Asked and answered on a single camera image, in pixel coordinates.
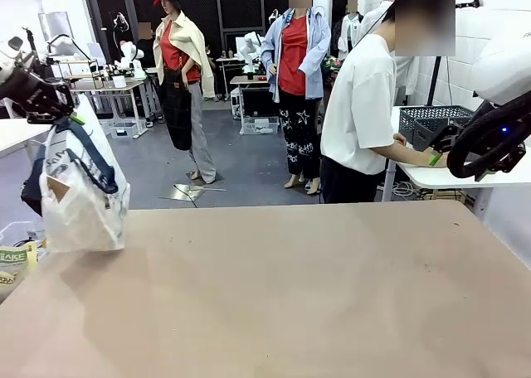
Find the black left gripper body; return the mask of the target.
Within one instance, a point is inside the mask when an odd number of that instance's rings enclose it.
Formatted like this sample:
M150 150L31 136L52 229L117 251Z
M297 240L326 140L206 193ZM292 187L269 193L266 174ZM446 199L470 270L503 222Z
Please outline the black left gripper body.
M51 113L57 108L52 84L23 68L14 68L9 75L6 73L0 71L0 99L8 98L32 113Z

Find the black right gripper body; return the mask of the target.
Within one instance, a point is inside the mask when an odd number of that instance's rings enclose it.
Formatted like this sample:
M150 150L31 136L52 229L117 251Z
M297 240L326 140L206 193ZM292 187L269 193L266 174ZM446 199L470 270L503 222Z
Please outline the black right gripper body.
M526 154L524 140L531 135L531 118L518 119L490 130L472 147L474 180L497 172L509 173Z

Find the small grey plastic basket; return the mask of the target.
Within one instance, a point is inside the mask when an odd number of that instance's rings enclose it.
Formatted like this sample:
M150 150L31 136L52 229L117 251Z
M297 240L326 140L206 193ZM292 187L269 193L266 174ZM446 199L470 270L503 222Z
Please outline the small grey plastic basket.
M416 119L413 126L412 146L417 151L424 151L437 136L449 125L448 118Z

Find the clear shopping bag navy handles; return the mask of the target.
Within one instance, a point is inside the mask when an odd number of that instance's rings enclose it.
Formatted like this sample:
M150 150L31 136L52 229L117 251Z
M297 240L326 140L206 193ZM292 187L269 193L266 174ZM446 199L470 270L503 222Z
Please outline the clear shopping bag navy handles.
M50 251L121 250L130 184L84 95L75 112L85 124L61 119L51 126L21 198L43 219ZM48 188L47 176L70 187L61 202Z

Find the person's right forearm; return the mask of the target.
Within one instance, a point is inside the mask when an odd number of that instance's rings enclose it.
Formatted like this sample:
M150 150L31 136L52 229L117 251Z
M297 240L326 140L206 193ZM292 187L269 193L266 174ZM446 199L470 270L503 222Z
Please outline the person's right forearm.
M394 143L393 145L381 148L379 153L395 162L406 163L417 167L426 167L431 160L428 153L418 152L400 143Z

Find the white side table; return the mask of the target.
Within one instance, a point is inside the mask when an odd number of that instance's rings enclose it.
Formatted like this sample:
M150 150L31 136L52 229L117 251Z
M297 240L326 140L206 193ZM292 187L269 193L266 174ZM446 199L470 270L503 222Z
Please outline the white side table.
M531 187L531 148L526 147L526 154L511 172L496 172L476 182L473 177L460 179L454 177L447 168L425 168L390 162L385 176L382 191L382 202L390 201L395 178L396 166L399 166L408 178L418 187L441 189L478 189L475 199L474 214L487 225L494 229L494 199L501 195L499 188L505 187Z

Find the large grey plastic basket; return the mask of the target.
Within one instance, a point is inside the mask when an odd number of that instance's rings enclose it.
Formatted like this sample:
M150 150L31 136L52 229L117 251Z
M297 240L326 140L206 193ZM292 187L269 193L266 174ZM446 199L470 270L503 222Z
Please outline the large grey plastic basket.
M472 110L459 105L401 107L399 109L399 132L408 140L412 140L416 119L448 118L450 121L466 124L473 113Z

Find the white work table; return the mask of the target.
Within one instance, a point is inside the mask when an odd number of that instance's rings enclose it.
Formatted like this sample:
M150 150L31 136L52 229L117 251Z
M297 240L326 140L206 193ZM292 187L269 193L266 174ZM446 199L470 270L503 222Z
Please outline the white work table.
M32 162L38 149L32 144L50 128L48 124L29 124L25 119L0 119L0 158L25 149Z

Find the black tripod stand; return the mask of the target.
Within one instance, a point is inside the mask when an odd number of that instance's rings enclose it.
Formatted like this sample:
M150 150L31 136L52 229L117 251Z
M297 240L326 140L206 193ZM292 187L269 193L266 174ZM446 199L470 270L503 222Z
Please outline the black tripod stand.
M37 75L38 77L41 78L43 76L43 67L41 65L41 61L40 61L40 59L38 57L38 54L37 54L37 48L36 48L36 45L35 45L35 40L34 40L33 33L28 27L24 27L23 30L26 32L27 40L29 42L30 49L31 49L30 54L32 55L31 63L28 66L28 69L33 74L35 74L35 75Z

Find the black light stand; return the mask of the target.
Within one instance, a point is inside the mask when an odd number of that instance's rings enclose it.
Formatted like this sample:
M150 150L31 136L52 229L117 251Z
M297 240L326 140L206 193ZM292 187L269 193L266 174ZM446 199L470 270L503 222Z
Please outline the black light stand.
M433 105L434 95L435 95L435 91L436 91L436 82L437 82L437 79L438 79L440 66L441 66L441 57L437 56L436 59L435 59L435 63L434 63L434 66L433 66L432 73L431 73L431 83L430 83L428 98L427 98L427 102L426 102L427 106L432 106Z

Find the clear plastic storage box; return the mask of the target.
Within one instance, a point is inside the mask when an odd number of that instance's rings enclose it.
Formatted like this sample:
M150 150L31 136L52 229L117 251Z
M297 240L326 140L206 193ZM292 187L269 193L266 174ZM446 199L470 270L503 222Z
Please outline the clear plastic storage box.
M110 125L110 134L113 138L137 139L147 132L143 122L137 124L135 121L119 121Z
M277 133L279 118L273 117L246 117L241 121L240 135L257 135Z

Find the person in white t-shirt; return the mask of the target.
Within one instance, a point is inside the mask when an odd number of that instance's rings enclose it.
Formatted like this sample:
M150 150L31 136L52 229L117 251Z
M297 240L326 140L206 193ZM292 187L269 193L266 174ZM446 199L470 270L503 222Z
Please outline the person in white t-shirt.
M349 52L324 116L321 185L327 204L372 202L393 139L395 56L418 56L436 40L453 0L395 0L378 28Z

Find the mannequin with blue shirt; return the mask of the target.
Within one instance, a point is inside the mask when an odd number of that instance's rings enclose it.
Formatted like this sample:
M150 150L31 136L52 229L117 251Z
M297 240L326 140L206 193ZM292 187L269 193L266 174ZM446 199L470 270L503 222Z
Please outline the mannequin with blue shirt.
M289 8L270 25L261 43L261 62L285 137L290 173L285 188L306 180L310 196L320 188L316 119L324 97L321 63L331 40L328 20L312 2L289 0Z

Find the table with black cabinet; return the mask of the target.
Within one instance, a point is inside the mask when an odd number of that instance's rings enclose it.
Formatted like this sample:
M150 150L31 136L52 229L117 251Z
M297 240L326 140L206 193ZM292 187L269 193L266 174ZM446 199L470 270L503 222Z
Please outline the table with black cabinet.
M231 110L234 119L277 116L277 108L263 75L237 75L229 83L232 87Z

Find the metal mannequin base plate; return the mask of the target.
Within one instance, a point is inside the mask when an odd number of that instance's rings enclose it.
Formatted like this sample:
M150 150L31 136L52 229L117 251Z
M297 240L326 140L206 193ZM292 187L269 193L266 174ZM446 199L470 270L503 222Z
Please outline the metal mannequin base plate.
M172 187L160 196L162 199L195 202L205 193L202 186L188 184L173 184Z

